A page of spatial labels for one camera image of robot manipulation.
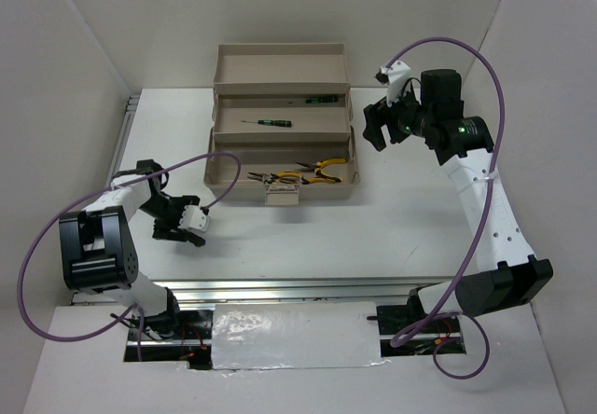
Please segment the green black screwdriver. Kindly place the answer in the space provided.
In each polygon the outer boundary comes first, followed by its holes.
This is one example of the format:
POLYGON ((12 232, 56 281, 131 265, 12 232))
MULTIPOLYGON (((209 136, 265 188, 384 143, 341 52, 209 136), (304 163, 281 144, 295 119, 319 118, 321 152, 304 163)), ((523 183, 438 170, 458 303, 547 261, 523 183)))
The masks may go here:
POLYGON ((291 128, 293 123, 290 120, 283 119, 259 119, 259 120, 242 120, 242 123, 258 124, 263 126, 291 128))
POLYGON ((339 100, 337 96, 312 97, 305 100, 306 104, 331 104, 339 100))

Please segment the yellow black pliers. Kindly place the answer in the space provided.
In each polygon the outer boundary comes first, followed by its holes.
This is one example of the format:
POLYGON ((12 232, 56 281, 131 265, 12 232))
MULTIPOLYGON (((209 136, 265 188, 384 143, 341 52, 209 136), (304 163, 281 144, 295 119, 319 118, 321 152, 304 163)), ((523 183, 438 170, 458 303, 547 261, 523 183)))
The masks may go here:
POLYGON ((279 172, 271 173, 267 178, 269 184, 282 183, 282 184, 339 184, 342 179, 335 176, 325 176, 322 174, 315 175, 313 177, 305 177, 300 172, 279 172))
POLYGON ((259 181, 263 184, 277 185, 277 184, 297 184, 300 181, 299 176, 293 172, 282 172, 282 173, 261 173, 261 172, 249 172, 247 174, 248 179, 259 181))
POLYGON ((343 179, 325 172, 325 168, 332 165, 341 165, 347 162, 344 158, 331 158, 316 161, 315 163, 298 162, 298 173, 312 173, 313 177, 303 178, 302 181, 307 184, 339 184, 343 179))

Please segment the beige plastic toolbox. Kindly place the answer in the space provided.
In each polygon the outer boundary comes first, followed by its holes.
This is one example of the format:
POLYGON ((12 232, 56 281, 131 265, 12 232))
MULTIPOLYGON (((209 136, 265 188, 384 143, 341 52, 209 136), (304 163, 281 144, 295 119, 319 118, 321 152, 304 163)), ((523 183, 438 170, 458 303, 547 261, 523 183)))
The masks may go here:
POLYGON ((360 182, 342 43, 219 46, 212 120, 217 196, 290 206, 347 200, 360 182))

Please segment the grey utility knife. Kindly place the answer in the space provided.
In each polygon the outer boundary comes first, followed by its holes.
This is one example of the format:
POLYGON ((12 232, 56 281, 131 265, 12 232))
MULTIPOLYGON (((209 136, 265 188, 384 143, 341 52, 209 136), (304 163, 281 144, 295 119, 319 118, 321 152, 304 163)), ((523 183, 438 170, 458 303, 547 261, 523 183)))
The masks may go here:
POLYGON ((187 241, 192 243, 196 247, 202 247, 205 245, 205 239, 193 233, 187 234, 187 241))

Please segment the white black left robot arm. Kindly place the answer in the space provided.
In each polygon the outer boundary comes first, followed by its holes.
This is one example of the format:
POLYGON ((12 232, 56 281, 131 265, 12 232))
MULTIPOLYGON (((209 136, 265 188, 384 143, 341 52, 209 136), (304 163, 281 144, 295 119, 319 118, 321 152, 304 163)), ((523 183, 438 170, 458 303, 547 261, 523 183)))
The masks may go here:
POLYGON ((174 338, 183 330, 185 315, 172 290, 139 270, 129 222, 142 211, 154 219, 155 240, 202 247, 205 239, 200 234, 207 230, 210 217, 199 197, 164 192, 168 173, 146 179, 161 170, 153 159, 139 160, 134 169, 117 172, 98 200, 60 217, 62 273, 69 289, 103 294, 124 306, 135 304, 151 329, 163 338, 174 338))

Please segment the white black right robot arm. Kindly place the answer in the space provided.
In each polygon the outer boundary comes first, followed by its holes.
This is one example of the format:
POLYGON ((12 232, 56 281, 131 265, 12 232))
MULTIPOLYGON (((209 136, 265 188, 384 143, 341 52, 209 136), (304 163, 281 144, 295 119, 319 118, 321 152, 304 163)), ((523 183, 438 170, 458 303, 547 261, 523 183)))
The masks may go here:
POLYGON ((424 332, 439 313, 476 317, 530 302, 552 278, 553 267, 525 240, 498 172, 490 167, 494 143, 485 121, 464 115, 461 76, 452 69, 424 71, 419 94, 404 62, 381 68, 376 77, 388 90, 364 110, 365 139, 383 150, 410 136, 422 138, 453 182, 470 229, 479 236, 477 272, 457 284, 412 291, 409 326, 424 332))

